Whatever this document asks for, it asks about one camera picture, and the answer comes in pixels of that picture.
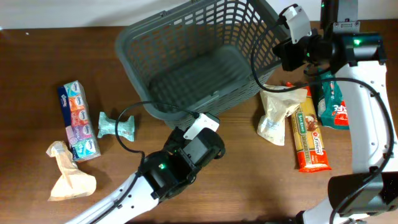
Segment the green Nescafe coffee bag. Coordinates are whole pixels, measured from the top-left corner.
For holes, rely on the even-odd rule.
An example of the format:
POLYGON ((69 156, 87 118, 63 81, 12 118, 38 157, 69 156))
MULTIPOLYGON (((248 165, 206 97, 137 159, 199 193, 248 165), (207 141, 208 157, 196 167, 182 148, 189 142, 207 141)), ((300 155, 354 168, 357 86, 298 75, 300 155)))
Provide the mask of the green Nescafe coffee bag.
POLYGON ((337 82, 319 83, 312 87, 312 93, 321 124, 332 129, 349 130, 346 104, 337 82))

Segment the grey plastic basket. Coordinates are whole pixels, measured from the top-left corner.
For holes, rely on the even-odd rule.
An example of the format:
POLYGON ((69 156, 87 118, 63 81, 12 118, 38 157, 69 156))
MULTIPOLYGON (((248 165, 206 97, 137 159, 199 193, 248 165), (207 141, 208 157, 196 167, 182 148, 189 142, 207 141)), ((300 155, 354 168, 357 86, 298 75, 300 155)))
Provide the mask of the grey plastic basket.
POLYGON ((289 38, 266 1, 189 1, 126 27, 116 54, 146 111, 171 128, 254 97, 289 38))

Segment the San Remo spaghetti packet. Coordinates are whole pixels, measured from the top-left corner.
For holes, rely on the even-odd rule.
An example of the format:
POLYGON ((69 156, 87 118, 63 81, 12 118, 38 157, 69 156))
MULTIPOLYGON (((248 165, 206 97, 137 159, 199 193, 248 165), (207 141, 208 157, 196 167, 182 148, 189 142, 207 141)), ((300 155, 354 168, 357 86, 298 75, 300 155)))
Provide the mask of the San Remo spaghetti packet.
POLYGON ((300 172, 331 170, 318 125, 312 94, 308 86, 306 99, 291 115, 295 149, 300 172))

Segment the Kleenex tissue multipack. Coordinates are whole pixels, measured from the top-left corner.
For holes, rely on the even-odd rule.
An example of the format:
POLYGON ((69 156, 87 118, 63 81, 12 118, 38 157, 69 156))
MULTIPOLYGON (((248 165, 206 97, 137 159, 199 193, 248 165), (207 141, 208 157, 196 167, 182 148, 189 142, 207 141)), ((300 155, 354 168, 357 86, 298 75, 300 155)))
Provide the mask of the Kleenex tissue multipack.
POLYGON ((76 80, 58 87, 57 93, 73 160, 82 162, 99 157, 83 86, 76 80))

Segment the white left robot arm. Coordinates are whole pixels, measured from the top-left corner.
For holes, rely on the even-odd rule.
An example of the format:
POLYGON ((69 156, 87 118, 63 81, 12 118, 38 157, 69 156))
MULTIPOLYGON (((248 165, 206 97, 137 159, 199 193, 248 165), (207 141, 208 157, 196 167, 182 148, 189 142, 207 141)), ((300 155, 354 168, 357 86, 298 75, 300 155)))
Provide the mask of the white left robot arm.
POLYGON ((212 160, 225 154, 216 131, 203 128, 192 140, 174 129, 161 151, 149 154, 138 171, 68 223, 127 223, 182 193, 212 160))

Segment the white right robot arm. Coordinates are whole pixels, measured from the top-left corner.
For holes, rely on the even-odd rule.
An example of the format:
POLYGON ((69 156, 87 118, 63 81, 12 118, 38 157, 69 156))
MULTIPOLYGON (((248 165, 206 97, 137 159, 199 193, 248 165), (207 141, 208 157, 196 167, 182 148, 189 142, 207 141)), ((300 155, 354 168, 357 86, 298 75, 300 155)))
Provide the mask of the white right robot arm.
POLYGON ((323 1, 317 34, 302 7, 279 16, 290 38, 274 47, 283 69, 326 63, 346 102, 352 142, 350 175, 332 177, 328 195, 297 215, 298 223, 359 223, 397 210, 397 136, 386 91, 380 34, 361 32, 357 1, 323 1))

